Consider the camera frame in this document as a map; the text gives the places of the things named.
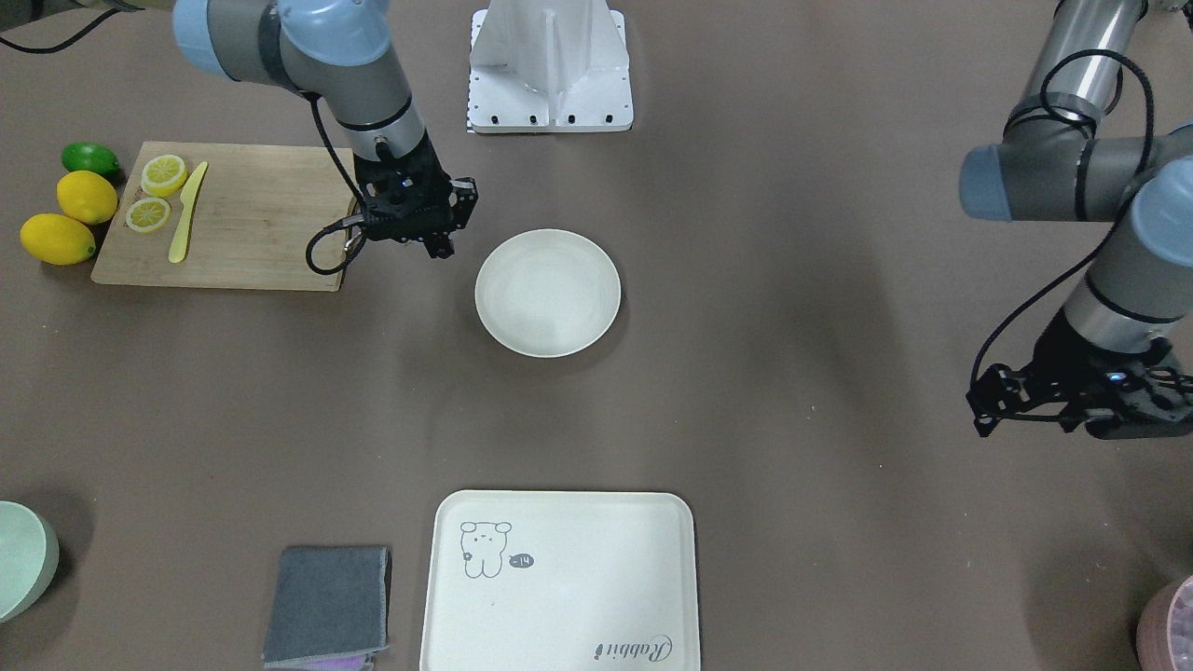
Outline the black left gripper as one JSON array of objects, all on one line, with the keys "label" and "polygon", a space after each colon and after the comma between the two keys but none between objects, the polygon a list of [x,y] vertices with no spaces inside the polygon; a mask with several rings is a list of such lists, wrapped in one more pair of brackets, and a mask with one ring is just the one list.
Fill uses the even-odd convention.
[{"label": "black left gripper", "polygon": [[1152,377],[1166,367],[1166,336],[1143,336],[1126,351],[1088,340],[1057,313],[1025,368],[1030,410],[1061,404],[1061,415],[1166,415],[1166,388]]}]

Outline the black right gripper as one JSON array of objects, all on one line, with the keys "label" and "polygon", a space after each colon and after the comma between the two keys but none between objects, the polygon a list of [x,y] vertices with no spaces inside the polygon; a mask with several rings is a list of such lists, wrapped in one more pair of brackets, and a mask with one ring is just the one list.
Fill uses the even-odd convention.
[{"label": "black right gripper", "polygon": [[453,187],[429,140],[394,156],[387,147],[377,160],[354,158],[354,174],[367,213],[363,234],[370,241],[418,241],[431,259],[455,254]]}]

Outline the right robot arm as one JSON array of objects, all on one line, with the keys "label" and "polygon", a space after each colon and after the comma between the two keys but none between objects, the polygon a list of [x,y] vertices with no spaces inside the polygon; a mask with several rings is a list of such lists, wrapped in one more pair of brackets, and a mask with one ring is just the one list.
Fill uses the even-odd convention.
[{"label": "right robot arm", "polygon": [[178,1],[173,30],[198,68],[289,90],[320,103],[352,144],[336,162],[356,210],[324,232],[347,232],[345,261],[369,241],[418,242],[453,254],[472,216],[472,178],[453,179],[435,156],[392,47],[385,1]]}]

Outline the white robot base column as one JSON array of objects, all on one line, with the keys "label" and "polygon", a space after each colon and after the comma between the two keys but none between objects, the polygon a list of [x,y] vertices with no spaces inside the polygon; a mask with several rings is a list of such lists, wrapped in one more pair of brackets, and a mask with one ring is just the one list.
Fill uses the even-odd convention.
[{"label": "white robot base column", "polygon": [[492,1],[470,27],[469,131],[633,127],[626,20],[605,1]]}]

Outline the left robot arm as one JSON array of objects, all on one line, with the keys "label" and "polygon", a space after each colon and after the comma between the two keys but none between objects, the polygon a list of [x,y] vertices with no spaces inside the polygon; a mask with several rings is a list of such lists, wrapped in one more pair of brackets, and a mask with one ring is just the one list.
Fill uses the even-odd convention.
[{"label": "left robot arm", "polygon": [[1104,439],[1189,433],[1189,373],[1169,332],[1189,314],[1189,127],[1155,131],[1155,98],[1126,50],[1150,10],[1188,1],[1061,1],[1001,141],[968,153],[964,213],[1109,224],[1070,267],[1071,294],[1022,368],[984,368],[968,406],[1001,421],[1084,426]]}]

